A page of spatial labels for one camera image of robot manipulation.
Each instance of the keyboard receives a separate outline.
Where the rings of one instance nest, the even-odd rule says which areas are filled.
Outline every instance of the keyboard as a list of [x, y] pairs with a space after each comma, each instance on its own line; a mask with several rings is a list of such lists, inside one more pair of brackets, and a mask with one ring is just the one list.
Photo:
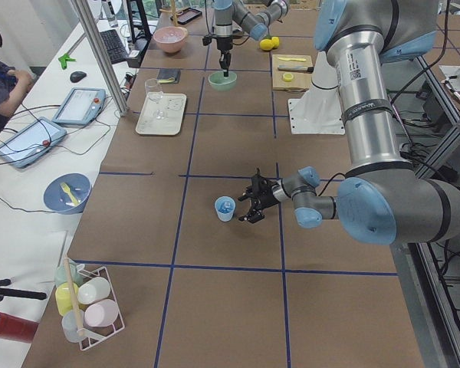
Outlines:
[[128, 54], [124, 48], [123, 42], [115, 29], [102, 31], [100, 33], [107, 54], [109, 55], [110, 63], [117, 64], [126, 60]]

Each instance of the metal pole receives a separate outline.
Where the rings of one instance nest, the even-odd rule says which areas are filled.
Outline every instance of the metal pole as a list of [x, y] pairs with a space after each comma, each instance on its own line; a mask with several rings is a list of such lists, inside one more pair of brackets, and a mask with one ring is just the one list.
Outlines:
[[110, 95], [112, 96], [114, 103], [120, 112], [120, 115], [126, 115], [128, 111], [128, 105], [124, 99], [123, 93], [121, 92], [119, 82], [117, 81], [116, 75], [114, 73], [113, 65], [110, 63], [109, 56], [107, 55], [104, 43], [100, 38], [96, 22], [92, 13], [90, 12], [87, 0], [71, 0], [71, 4], [77, 12], [78, 19], [84, 28], [85, 35], [87, 36], [87, 40], [89, 41], [90, 47], [92, 48], [92, 52], [94, 53], [97, 63], [99, 64], [99, 68], [102, 72], [104, 80], [107, 83]]

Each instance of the pink bowl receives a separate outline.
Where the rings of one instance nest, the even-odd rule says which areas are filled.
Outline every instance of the pink bowl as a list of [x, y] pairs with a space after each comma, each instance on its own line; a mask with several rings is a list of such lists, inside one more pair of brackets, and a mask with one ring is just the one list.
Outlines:
[[184, 46], [188, 34], [184, 27], [164, 27], [155, 31], [153, 39], [159, 48], [173, 54]]

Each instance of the red cup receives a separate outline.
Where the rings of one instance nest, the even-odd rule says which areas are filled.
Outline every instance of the red cup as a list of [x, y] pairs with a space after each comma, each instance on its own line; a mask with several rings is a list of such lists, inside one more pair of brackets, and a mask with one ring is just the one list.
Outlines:
[[38, 322], [0, 312], [0, 339], [31, 343], [38, 325]]

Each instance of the glass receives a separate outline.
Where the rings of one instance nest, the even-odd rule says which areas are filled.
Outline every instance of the glass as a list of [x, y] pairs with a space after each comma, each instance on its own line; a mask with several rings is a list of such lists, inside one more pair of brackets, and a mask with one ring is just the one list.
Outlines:
[[159, 107], [159, 102], [163, 98], [162, 86], [160, 86], [159, 81], [156, 78], [146, 80], [145, 91], [148, 98], [156, 103], [156, 111], [153, 113], [153, 117], [156, 119], [164, 119], [166, 115]]

